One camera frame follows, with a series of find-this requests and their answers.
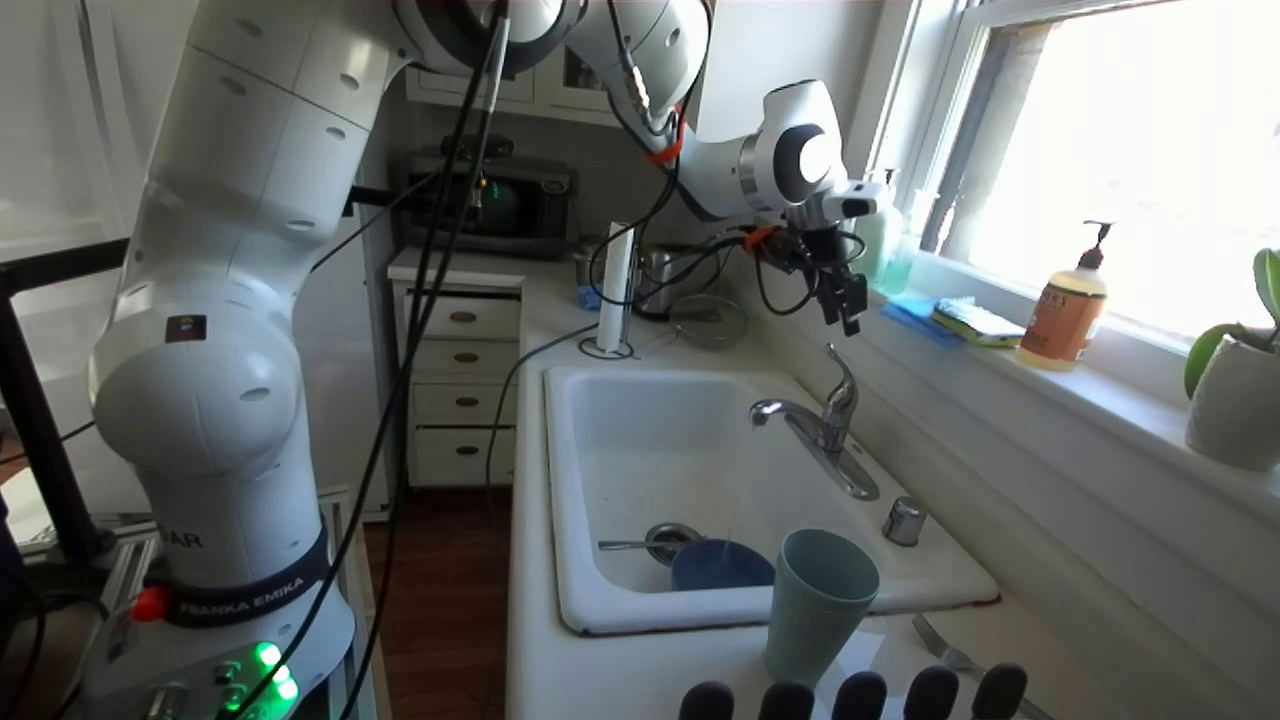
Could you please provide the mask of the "chrome faucet lever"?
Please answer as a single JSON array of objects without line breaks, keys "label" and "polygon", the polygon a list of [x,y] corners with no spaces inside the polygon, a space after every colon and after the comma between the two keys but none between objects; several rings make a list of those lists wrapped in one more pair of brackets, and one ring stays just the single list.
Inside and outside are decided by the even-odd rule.
[{"label": "chrome faucet lever", "polygon": [[841,379],[827,396],[824,423],[831,427],[847,428],[852,419],[852,414],[858,409],[860,391],[851,368],[846,364],[833,343],[826,345],[826,355],[841,370]]}]

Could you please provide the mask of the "blue cloth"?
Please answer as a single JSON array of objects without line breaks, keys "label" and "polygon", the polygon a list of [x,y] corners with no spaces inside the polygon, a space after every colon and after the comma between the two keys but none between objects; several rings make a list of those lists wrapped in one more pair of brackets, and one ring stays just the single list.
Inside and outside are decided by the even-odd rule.
[{"label": "blue cloth", "polygon": [[887,300],[881,313],[890,320],[899,323],[938,346],[946,348],[964,346],[965,340],[960,334],[945,328],[933,319],[937,302],[938,299],[934,297],[896,296]]}]

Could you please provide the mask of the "black metal frame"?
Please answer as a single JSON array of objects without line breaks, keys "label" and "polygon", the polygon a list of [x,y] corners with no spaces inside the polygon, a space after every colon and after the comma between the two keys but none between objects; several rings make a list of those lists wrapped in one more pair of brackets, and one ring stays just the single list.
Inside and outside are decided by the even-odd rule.
[{"label": "black metal frame", "polygon": [[49,510],[58,547],[73,566],[87,568],[104,559],[114,541],[90,516],[13,299],[27,291],[119,268],[125,261],[128,247],[125,237],[0,263],[0,396],[12,414],[36,486]]}]

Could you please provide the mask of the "blue bowl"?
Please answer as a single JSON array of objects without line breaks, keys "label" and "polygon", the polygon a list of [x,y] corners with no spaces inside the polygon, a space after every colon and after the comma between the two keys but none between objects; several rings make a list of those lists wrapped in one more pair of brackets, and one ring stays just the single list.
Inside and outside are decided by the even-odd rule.
[{"label": "blue bowl", "polygon": [[731,539],[703,538],[685,544],[669,565],[672,591],[768,587],[774,566],[755,550]]}]

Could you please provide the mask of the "green plant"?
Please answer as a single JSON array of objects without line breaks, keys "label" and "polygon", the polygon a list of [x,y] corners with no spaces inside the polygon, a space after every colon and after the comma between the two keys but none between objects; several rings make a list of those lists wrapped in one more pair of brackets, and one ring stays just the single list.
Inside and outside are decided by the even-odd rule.
[{"label": "green plant", "polygon": [[1280,356],[1280,249],[1261,249],[1253,258],[1254,291],[1267,310],[1272,325],[1254,329],[1242,323],[1210,327],[1196,338],[1187,355],[1183,384],[1188,398],[1194,396],[1206,369],[1224,338]]}]

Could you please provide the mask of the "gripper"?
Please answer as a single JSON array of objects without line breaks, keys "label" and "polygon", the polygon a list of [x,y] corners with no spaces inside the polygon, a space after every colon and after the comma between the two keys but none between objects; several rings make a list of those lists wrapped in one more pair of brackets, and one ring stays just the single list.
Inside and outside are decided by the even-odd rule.
[{"label": "gripper", "polygon": [[840,227],[799,233],[801,273],[815,279],[826,324],[841,327],[845,337],[861,332],[860,316],[869,307],[869,286],[861,273],[850,272],[854,260],[854,233]]}]

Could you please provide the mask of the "white paper towel holder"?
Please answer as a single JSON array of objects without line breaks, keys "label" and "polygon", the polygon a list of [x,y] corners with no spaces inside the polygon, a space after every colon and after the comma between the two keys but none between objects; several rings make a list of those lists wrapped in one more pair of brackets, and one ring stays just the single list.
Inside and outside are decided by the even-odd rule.
[{"label": "white paper towel holder", "polygon": [[594,334],[579,342],[589,357],[616,361],[634,356],[628,342],[634,245],[635,224],[612,222],[605,238],[588,255],[588,288],[600,304]]}]

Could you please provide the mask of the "chrome faucet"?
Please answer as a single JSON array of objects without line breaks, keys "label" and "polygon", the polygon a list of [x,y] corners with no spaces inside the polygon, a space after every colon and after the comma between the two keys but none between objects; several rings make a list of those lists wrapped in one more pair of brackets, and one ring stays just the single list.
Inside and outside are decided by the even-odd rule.
[{"label": "chrome faucet", "polygon": [[824,411],[826,405],[822,413],[815,414],[801,404],[785,398],[763,398],[750,406],[748,420],[759,428],[776,416],[785,419],[838,488],[856,500],[877,501],[881,497],[879,487],[845,447],[851,421],[847,428],[831,427],[824,423]]}]

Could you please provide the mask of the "chrome sprayer cap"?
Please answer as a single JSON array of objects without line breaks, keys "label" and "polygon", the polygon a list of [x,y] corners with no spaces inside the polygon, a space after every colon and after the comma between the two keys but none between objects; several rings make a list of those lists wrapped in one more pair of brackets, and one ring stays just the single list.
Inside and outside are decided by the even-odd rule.
[{"label": "chrome sprayer cap", "polygon": [[929,518],[927,509],[911,496],[899,496],[890,506],[881,534],[904,548],[916,547]]}]

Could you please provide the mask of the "yellow sponge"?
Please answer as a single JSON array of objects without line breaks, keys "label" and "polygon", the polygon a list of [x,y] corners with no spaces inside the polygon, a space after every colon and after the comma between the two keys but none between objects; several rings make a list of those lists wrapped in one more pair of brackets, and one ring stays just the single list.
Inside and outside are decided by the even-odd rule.
[{"label": "yellow sponge", "polygon": [[973,297],[940,299],[931,320],[968,343],[992,348],[1020,345],[1025,328],[977,304]]}]

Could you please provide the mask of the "metal fork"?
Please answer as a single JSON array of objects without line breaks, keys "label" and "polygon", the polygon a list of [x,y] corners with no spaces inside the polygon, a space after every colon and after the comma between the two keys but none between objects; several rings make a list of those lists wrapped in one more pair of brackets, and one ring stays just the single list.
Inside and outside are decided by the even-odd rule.
[{"label": "metal fork", "polygon": [[1027,697],[1029,676],[1016,664],[998,664],[993,669],[984,667],[970,659],[959,647],[946,641],[923,615],[911,618],[916,634],[928,651],[946,667],[979,680],[978,691],[972,703],[973,720],[1055,720]]}]

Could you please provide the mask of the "pale green plastic cup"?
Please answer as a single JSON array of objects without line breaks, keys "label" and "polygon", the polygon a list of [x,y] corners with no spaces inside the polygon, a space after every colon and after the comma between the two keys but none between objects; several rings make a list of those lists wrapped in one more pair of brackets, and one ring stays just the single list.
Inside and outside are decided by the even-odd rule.
[{"label": "pale green plastic cup", "polygon": [[764,665],[777,682],[814,688],[881,588],[873,559],[833,532],[788,533],[774,565]]}]

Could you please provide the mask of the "white curtain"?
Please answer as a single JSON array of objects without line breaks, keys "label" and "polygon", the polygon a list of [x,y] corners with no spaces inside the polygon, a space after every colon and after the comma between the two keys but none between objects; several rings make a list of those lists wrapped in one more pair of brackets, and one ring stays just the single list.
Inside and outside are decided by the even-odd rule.
[{"label": "white curtain", "polygon": [[0,0],[0,261],[127,237],[198,0]]}]

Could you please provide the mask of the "white kitchen sink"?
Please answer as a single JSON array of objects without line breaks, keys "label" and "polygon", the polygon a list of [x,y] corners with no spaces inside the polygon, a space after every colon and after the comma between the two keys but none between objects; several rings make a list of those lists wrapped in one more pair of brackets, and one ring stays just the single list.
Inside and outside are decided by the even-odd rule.
[{"label": "white kitchen sink", "polygon": [[788,375],[554,368],[545,373],[547,451],[559,611],[584,635],[760,625],[767,587],[677,591],[646,550],[608,550],[677,524],[774,560],[792,530],[845,537],[873,560],[873,614],[954,609],[998,598],[996,580],[934,519],[913,547],[882,529],[905,489],[855,439],[849,489],[797,421],[754,427],[750,406],[818,402]]}]

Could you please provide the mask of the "window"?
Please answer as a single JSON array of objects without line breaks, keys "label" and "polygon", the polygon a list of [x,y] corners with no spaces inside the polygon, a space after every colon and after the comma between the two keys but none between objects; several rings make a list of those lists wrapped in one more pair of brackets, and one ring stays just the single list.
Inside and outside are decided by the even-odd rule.
[{"label": "window", "polygon": [[1032,293],[1100,243],[1125,322],[1271,323],[1280,0],[957,0],[938,68],[923,252]]}]

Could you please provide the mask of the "black toaster oven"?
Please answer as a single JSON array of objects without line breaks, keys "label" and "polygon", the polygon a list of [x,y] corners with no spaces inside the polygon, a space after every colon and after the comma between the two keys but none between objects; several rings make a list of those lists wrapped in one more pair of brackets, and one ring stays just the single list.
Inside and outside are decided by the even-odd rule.
[{"label": "black toaster oven", "polygon": [[463,146],[452,174],[444,176],[448,155],[438,149],[392,158],[393,190],[416,188],[399,206],[402,243],[444,249],[454,215],[462,214],[454,246],[458,252],[554,260],[570,250],[579,232],[575,168],[489,149],[475,191],[462,199],[474,150]]}]

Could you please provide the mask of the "white plant pot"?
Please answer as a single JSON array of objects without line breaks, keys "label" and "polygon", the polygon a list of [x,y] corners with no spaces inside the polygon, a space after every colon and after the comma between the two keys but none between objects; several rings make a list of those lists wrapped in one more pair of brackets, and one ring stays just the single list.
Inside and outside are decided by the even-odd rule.
[{"label": "white plant pot", "polygon": [[1247,471],[1280,466],[1280,356],[1224,338],[1189,400],[1188,447]]}]

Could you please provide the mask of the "metal canister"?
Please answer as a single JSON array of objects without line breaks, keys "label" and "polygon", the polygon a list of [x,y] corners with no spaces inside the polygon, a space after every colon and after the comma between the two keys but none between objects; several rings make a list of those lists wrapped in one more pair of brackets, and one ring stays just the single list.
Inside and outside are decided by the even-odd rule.
[{"label": "metal canister", "polygon": [[672,300],[672,278],[677,268],[678,250],[673,246],[654,246],[640,252],[634,314],[653,322],[667,322]]}]

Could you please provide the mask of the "clear green soap bottle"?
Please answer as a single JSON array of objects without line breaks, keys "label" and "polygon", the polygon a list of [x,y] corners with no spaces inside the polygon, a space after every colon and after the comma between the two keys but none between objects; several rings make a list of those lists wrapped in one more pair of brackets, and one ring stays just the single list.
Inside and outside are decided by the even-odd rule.
[{"label": "clear green soap bottle", "polygon": [[865,251],[851,264],[884,296],[906,291],[922,243],[922,223],[931,206],[928,193],[899,190],[895,173],[895,169],[884,169],[869,176],[874,182],[882,181],[891,199],[874,214],[856,220],[855,233],[865,243]]}]

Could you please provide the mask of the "white drawer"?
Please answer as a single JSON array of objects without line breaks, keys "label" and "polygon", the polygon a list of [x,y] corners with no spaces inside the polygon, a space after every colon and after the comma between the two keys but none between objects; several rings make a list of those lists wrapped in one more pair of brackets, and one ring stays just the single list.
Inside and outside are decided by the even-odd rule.
[{"label": "white drawer", "polygon": [[[474,445],[484,454],[460,457],[454,447]],[[500,428],[492,437],[488,428],[419,428],[413,432],[412,487],[512,486],[515,482],[516,430]]]},{"label": "white drawer", "polygon": [[502,384],[415,383],[410,420],[416,427],[513,427],[518,419],[517,389]]},{"label": "white drawer", "polygon": [[422,340],[412,378],[420,383],[500,384],[520,356],[518,342]]},{"label": "white drawer", "polygon": [[422,337],[516,341],[521,307],[512,297],[444,295],[436,300]]}]

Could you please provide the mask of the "orange soap pump bottle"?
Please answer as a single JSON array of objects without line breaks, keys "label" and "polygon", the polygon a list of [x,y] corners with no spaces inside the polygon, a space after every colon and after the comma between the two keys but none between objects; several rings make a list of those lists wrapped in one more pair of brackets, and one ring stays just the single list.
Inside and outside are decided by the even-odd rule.
[{"label": "orange soap pump bottle", "polygon": [[1100,274],[1103,241],[1112,222],[1087,220],[1097,225],[1094,245],[1076,266],[1055,272],[1046,282],[1021,337],[1015,359],[1047,372],[1071,372],[1089,348],[1100,328],[1108,288]]}]

